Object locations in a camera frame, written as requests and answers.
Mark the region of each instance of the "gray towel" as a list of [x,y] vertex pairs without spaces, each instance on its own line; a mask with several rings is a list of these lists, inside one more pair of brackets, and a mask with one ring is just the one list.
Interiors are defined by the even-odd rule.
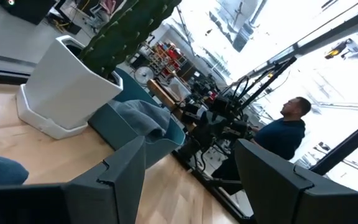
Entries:
[[142,100],[123,103],[110,101],[109,105],[146,141],[162,139],[167,132],[171,114],[169,111]]

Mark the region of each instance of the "potted cactus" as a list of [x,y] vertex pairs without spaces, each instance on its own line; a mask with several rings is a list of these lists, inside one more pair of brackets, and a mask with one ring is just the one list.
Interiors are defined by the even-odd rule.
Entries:
[[56,38],[17,98],[19,118],[55,139],[80,134],[88,118],[118,95],[115,67],[171,15],[181,0],[127,0],[85,47]]

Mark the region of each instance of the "wooden desk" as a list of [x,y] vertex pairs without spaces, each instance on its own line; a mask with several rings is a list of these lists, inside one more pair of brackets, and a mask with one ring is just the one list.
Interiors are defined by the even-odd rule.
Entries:
[[[172,114],[180,120],[183,111],[177,108],[175,101],[171,99],[171,97],[162,87],[160,87],[160,85],[155,80],[147,81],[147,88],[150,90],[151,94],[156,96],[161,101],[161,103],[170,111],[172,111]],[[192,131],[196,127],[196,124],[185,124],[185,126],[188,131]]]
[[[25,184],[68,182],[113,150],[92,129],[54,140],[17,117],[18,86],[0,85],[0,156],[29,172]],[[147,169],[136,224],[234,224],[219,202],[171,156]]]

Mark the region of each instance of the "dark blue shirt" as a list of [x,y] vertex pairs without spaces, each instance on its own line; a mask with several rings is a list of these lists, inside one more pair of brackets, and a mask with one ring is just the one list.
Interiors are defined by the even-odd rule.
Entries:
[[264,149],[290,160],[305,136],[305,122],[275,120],[263,127],[254,137],[254,141]]

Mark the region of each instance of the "cactus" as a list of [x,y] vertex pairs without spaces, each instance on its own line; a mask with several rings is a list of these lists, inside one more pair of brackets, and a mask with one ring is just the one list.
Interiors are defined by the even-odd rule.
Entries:
[[94,73],[108,78],[116,66],[135,53],[181,0],[127,0],[78,58]]

